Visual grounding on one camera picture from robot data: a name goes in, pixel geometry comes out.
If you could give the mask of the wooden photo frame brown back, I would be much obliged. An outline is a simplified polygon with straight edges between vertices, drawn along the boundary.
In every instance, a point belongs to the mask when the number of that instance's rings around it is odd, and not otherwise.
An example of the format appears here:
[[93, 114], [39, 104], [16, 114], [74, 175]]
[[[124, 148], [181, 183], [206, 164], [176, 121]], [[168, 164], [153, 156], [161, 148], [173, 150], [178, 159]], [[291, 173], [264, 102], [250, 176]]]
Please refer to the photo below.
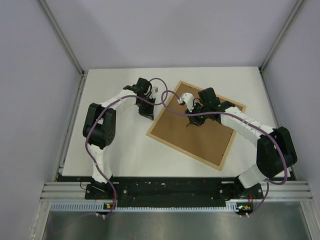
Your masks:
[[201, 126], [189, 124], [162, 108], [147, 136], [218, 171], [224, 167], [236, 133], [231, 128], [207, 119]]

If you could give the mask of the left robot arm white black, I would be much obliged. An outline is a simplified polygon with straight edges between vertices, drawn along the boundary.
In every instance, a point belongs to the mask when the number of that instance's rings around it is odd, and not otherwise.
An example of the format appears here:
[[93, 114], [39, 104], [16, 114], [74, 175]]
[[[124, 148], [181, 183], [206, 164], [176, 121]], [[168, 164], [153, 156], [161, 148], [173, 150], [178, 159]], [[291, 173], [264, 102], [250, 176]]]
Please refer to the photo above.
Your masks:
[[154, 120], [157, 92], [158, 88], [150, 81], [139, 78], [137, 83], [125, 86], [111, 99], [89, 105], [82, 135], [85, 137], [85, 150], [93, 163], [91, 185], [102, 198], [109, 198], [114, 191], [110, 183], [110, 162], [104, 159], [104, 154], [115, 139], [117, 117], [126, 109], [137, 106], [140, 116]]

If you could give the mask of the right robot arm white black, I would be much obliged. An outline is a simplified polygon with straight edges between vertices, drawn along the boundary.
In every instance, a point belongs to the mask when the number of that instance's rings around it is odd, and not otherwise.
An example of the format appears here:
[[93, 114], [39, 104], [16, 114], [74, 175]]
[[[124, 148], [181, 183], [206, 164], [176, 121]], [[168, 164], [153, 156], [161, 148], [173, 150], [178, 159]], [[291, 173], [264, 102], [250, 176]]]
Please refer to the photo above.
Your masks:
[[261, 181], [274, 178], [298, 161], [289, 130], [283, 126], [275, 128], [258, 122], [244, 114], [234, 103], [220, 101], [213, 88], [198, 92], [198, 97], [184, 93], [178, 100], [186, 105], [185, 113], [192, 125], [201, 126], [207, 119], [229, 127], [256, 147], [256, 163], [238, 175], [233, 192], [245, 198], [252, 187]]

